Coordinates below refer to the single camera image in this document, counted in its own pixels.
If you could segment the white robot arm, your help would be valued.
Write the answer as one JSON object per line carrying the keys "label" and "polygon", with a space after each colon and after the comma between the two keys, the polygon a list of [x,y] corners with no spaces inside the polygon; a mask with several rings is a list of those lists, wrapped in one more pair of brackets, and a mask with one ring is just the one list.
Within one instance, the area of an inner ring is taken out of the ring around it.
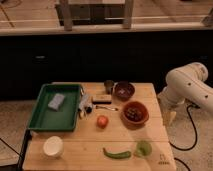
{"label": "white robot arm", "polygon": [[185,100],[213,114],[213,88],[205,84],[207,78],[208,70],[199,62],[172,69],[167,73],[166,86],[157,95],[165,126],[172,123],[176,117],[175,108]]}

